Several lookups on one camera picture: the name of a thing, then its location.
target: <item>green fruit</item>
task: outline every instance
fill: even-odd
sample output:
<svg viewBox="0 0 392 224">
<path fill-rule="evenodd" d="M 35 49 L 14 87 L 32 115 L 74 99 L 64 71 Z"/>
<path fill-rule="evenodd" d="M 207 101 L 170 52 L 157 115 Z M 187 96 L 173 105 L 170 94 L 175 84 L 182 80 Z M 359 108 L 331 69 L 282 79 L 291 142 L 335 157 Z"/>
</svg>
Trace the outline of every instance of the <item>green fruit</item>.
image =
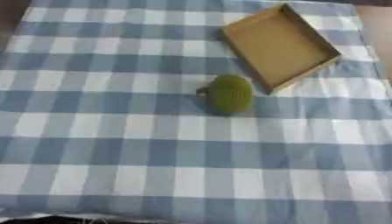
<svg viewBox="0 0 392 224">
<path fill-rule="evenodd" d="M 252 87 L 247 80 L 233 74 L 218 76 L 196 93 L 206 94 L 208 104 L 225 115 L 242 112 L 252 104 Z"/>
</svg>

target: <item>cardboard box lid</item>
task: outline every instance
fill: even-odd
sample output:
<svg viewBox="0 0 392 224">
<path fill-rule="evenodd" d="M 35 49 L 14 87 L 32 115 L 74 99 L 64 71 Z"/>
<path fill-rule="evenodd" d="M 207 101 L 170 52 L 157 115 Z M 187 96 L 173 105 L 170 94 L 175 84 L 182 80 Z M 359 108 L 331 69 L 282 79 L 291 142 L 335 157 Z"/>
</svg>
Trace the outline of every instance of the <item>cardboard box lid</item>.
<svg viewBox="0 0 392 224">
<path fill-rule="evenodd" d="M 289 86 L 340 56 L 288 4 L 263 10 L 222 29 L 268 93 Z"/>
</svg>

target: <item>blue and white checkered tablecloth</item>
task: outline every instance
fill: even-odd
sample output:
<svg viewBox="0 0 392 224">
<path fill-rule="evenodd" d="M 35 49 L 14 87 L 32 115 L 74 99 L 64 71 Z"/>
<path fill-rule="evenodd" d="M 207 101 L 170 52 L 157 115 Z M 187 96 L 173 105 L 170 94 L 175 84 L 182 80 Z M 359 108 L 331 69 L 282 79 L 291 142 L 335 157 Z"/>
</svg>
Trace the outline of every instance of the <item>blue and white checkered tablecloth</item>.
<svg viewBox="0 0 392 224">
<path fill-rule="evenodd" d="M 195 95 L 250 77 L 219 29 L 275 4 L 33 0 L 0 62 L 0 215 L 390 223 L 392 98 L 353 6 L 290 2 L 338 63 L 273 95 L 253 81 L 239 115 Z"/>
</svg>

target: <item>table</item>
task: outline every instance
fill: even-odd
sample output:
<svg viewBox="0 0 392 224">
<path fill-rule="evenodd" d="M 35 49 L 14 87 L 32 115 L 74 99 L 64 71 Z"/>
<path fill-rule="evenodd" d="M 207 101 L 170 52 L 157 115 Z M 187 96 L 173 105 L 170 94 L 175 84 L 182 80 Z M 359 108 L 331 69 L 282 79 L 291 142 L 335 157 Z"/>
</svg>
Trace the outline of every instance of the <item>table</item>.
<svg viewBox="0 0 392 224">
<path fill-rule="evenodd" d="M 290 3 L 343 58 L 266 95 L 218 30 L 275 4 L 34 1 L 0 64 L 0 214 L 389 222 L 390 92 L 354 7 Z M 224 73 L 251 110 L 207 113 Z"/>
</svg>

